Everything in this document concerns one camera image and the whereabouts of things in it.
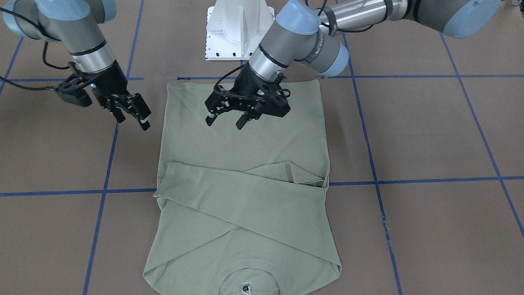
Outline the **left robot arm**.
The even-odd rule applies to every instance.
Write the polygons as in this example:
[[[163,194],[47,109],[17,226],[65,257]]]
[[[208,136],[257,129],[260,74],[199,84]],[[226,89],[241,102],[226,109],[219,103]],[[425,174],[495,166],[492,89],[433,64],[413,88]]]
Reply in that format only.
[[[283,117],[290,111],[291,93],[280,86],[285,72],[299,62],[332,77],[348,65],[349,53],[334,36],[365,32],[385,21],[411,20],[455,39],[477,33],[494,17],[499,0],[348,0],[311,9],[290,0],[276,15],[268,32],[228,90],[217,82],[206,99],[206,123],[229,111],[240,111],[242,129],[262,115]]]

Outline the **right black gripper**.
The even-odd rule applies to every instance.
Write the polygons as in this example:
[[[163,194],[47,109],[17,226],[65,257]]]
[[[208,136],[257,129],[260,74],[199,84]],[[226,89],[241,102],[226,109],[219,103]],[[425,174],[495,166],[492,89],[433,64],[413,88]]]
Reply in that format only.
[[[147,131],[151,127],[149,106],[140,93],[131,95],[128,92],[128,80],[117,61],[113,61],[109,67],[102,71],[88,73],[79,69],[78,74],[86,79],[88,84],[92,84],[93,94],[100,106],[107,109],[117,123],[120,124],[125,121],[126,118],[122,113],[122,110],[124,110],[133,114],[143,131]]]

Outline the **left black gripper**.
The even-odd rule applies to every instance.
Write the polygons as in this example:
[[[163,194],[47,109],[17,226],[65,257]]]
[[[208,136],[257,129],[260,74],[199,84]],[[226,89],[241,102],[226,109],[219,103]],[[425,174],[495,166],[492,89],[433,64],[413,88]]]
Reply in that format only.
[[[240,73],[232,89],[225,89],[221,82],[236,71]],[[285,116],[291,109],[288,99],[277,99],[270,94],[270,89],[279,87],[284,77],[282,71],[278,70],[275,81],[268,82],[260,78],[250,66],[239,66],[223,75],[205,101],[207,126],[212,126],[219,115],[232,110],[243,113],[236,122],[237,129],[243,129],[247,122],[258,120],[261,115]]]

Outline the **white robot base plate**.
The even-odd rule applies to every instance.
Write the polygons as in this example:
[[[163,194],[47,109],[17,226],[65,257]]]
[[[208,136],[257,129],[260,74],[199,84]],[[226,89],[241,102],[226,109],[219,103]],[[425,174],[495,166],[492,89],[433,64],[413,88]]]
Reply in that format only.
[[[275,19],[265,0],[217,0],[207,9],[207,61],[249,60]]]

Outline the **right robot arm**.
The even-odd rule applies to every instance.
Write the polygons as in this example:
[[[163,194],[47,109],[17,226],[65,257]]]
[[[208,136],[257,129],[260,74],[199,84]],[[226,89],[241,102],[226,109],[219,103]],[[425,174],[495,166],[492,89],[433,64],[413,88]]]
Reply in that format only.
[[[99,25],[117,13],[113,0],[11,0],[2,9],[6,26],[21,37],[60,42],[71,61],[72,74],[58,86],[33,87],[32,91],[53,91],[62,101],[79,107],[92,104],[86,87],[92,88],[101,108],[118,123],[124,113],[133,116],[142,130],[150,128],[151,110],[141,94],[129,93],[128,80],[108,45]]]

